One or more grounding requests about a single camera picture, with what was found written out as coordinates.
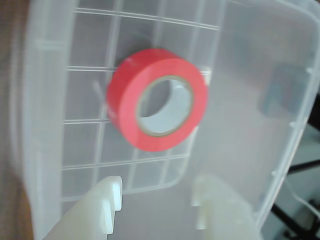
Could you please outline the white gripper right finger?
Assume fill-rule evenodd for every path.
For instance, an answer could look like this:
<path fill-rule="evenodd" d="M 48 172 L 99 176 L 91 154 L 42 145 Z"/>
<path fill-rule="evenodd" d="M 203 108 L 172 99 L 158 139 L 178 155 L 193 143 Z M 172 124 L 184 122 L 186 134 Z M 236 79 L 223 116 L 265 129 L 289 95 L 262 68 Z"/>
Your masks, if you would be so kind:
<path fill-rule="evenodd" d="M 193 183 L 195 228 L 206 240 L 261 240 L 251 204 L 221 178 L 205 174 Z"/>

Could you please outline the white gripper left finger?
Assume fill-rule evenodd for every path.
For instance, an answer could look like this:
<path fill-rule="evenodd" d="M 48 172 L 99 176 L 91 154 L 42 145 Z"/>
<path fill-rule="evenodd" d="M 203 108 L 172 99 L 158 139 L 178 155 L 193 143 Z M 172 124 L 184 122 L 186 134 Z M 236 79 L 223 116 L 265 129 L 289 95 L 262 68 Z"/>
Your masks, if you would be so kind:
<path fill-rule="evenodd" d="M 34 230 L 37 240 L 100 240 L 114 232 L 122 209 L 123 180 L 107 176 L 50 175 L 37 184 Z"/>

